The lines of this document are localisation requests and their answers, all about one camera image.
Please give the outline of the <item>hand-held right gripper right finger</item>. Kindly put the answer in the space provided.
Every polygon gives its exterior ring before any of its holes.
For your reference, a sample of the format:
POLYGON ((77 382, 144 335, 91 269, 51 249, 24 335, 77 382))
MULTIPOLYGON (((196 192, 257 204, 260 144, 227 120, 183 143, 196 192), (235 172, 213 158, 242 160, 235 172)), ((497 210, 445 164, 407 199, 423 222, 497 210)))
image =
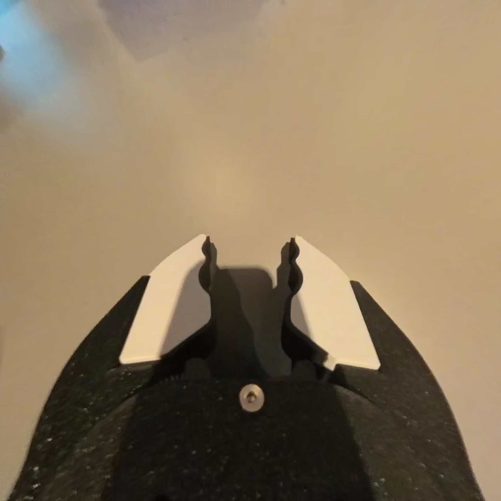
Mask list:
POLYGON ((292 365, 308 360, 328 372, 337 366, 378 371, 381 362, 348 275, 299 235, 288 257, 281 342, 292 365))

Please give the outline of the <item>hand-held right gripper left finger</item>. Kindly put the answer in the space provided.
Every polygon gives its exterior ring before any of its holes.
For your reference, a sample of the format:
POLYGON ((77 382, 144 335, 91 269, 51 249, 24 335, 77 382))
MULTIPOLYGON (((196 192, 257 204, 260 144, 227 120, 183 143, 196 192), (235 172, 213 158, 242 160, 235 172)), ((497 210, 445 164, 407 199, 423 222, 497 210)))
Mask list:
POLYGON ((210 237, 198 235, 149 274, 119 356, 121 365, 159 361, 211 320, 210 237))

